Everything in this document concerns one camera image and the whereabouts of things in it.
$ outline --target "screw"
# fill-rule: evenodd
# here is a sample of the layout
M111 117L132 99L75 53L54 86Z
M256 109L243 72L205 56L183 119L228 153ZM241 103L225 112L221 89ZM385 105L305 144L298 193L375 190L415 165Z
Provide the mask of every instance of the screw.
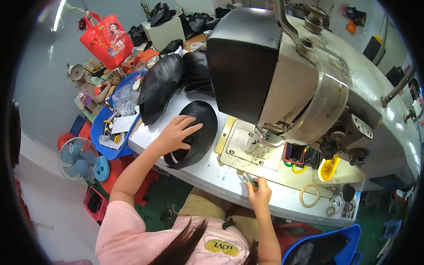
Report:
M312 47L312 41L309 38L304 38L302 39L302 43L306 46L306 47Z

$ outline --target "yellow container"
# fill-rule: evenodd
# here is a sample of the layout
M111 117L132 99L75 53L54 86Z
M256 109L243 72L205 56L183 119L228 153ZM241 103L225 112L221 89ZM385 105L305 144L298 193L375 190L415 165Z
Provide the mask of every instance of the yellow container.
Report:
M339 161L340 158L337 156L337 154L335 154L330 160L323 159L321 165L318 168L319 179L324 182L332 179Z

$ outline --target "hand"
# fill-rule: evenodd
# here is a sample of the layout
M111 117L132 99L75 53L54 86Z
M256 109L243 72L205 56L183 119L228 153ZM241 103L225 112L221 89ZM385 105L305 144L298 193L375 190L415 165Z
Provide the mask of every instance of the hand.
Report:
M196 120L195 117L180 115L172 118L169 124L163 129L160 135L150 144L149 148L153 148L159 156L164 156L167 153L178 149L190 149L190 145L183 143L185 137L198 131L203 127L203 124L196 124L188 127L190 123Z
M258 191L255 192L253 190L252 184L245 182L244 184L247 187L247 193L250 205L252 206L253 210L255 211L256 217L258 217L258 214L261 214L262 212L268 213L268 205L269 200L271 199L271 189L268 187L268 184L266 182L265 178L254 178L254 182L258 184Z

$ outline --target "pink basket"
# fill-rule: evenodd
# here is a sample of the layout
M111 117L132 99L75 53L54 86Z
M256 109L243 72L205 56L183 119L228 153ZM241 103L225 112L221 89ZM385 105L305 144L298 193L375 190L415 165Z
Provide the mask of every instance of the pink basket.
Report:
M98 209L96 213L93 213L88 209L88 202L90 201L90 198L92 197L92 195L90 194L90 190L94 190L100 196L100 198L102 199L101 202L100 202L100 209ZM106 198L103 197L98 191L96 191L95 188L93 188L93 187L88 188L87 194L85 195L85 199L84 199L84 207L96 222L97 221L103 221L103 218L105 217L105 214L106 214L106 209L107 209L108 204L109 204L109 201L106 200Z

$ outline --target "industrial sewing machine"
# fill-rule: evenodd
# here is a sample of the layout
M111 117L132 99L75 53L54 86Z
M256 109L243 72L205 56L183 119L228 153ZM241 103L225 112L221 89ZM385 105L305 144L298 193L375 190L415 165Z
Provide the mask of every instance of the industrial sewing machine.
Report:
M218 108L230 115L219 163L298 190L315 183L326 198L334 193L325 188L346 183L363 191L415 182L421 143L407 107L371 61L322 29L323 15L286 17L277 1L275 13L237 8L217 25L208 65ZM292 154L312 147L340 157L334 177L294 174L282 161L287 142Z

